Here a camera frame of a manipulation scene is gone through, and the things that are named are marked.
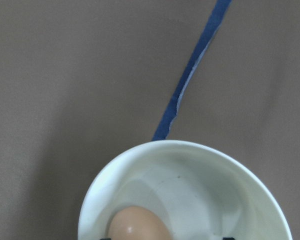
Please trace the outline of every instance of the gray surface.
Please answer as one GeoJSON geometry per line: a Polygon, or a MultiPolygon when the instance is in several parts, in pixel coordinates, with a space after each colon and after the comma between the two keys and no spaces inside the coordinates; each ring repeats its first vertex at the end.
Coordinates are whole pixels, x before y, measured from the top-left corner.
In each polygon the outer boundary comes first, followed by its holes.
{"type": "MultiPolygon", "coordinates": [[[[0,240],[76,239],[91,181],[148,142],[212,0],[0,1],[0,240]]],[[[235,0],[170,139],[252,170],[300,239],[300,0],[235,0]]]]}

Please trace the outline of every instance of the blue tape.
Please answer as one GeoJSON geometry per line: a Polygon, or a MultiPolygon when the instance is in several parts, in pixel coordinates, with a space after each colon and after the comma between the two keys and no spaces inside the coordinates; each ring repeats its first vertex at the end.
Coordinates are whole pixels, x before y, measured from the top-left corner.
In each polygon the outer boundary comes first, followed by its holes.
{"type": "Polygon", "coordinates": [[[177,117],[180,103],[188,86],[188,83],[194,72],[196,71],[196,68],[200,63],[202,57],[204,56],[213,36],[218,31],[218,28],[220,27],[220,24],[230,3],[231,0],[218,0],[216,2],[214,9],[208,19],[208,22],[205,25],[203,33],[201,34],[199,41],[193,50],[190,60],[184,69],[184,72],[170,99],[168,106],[165,109],[162,119],[154,133],[152,141],[164,140],[167,138],[172,123],[177,117]]]}

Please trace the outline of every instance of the egg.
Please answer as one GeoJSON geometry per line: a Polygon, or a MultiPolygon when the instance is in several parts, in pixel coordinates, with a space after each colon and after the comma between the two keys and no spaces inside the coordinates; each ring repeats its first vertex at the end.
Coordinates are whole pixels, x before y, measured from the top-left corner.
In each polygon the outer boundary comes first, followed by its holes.
{"type": "Polygon", "coordinates": [[[140,206],[119,211],[110,223],[108,237],[111,240],[172,240],[160,218],[140,206]]]}

